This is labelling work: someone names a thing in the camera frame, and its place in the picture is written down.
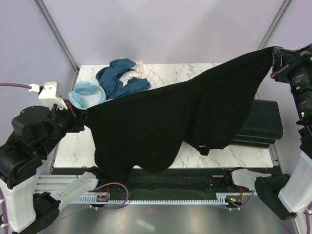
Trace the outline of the blue t shirt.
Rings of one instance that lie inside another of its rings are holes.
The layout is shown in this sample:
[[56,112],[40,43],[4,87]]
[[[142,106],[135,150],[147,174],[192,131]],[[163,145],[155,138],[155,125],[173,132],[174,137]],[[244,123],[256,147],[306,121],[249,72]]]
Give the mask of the blue t shirt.
[[149,90],[151,84],[147,76],[143,62],[124,58],[113,60],[108,67],[99,70],[96,80],[110,100]]

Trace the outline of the black and pink drawer box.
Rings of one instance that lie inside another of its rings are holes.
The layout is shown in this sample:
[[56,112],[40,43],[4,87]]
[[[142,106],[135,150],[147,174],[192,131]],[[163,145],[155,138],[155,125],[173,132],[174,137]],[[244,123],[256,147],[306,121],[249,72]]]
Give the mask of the black and pink drawer box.
[[250,114],[232,140],[232,144],[268,148],[283,136],[278,103],[255,100]]

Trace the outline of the black t shirt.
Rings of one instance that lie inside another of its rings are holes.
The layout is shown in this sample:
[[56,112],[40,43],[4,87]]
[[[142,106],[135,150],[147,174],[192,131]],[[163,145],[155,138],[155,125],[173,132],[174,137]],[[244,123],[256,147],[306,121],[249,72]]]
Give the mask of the black t shirt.
[[207,156],[227,147],[251,112],[273,65],[273,48],[250,52],[184,82],[116,98],[91,107],[86,126],[95,164],[108,181],[126,183],[139,166],[159,173],[183,142]]

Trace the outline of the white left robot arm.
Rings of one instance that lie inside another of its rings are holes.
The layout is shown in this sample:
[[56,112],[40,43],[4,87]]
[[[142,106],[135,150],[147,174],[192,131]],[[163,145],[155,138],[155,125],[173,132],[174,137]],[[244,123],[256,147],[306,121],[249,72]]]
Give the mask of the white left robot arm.
[[36,234],[50,226],[60,211],[85,192],[101,192],[106,178],[88,169],[52,192],[36,193],[36,174],[67,133],[84,130],[87,112],[69,102],[30,106],[12,119],[13,132],[0,148],[0,201],[2,226],[15,234]]

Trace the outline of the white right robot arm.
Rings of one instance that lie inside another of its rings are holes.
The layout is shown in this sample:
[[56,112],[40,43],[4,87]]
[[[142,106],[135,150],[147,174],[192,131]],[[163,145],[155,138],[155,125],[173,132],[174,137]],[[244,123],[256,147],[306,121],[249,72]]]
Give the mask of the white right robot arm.
[[256,191],[281,220],[312,215],[312,46],[273,49],[271,89],[280,106],[284,135],[276,143],[283,174],[239,169],[223,179],[229,192],[240,186]]

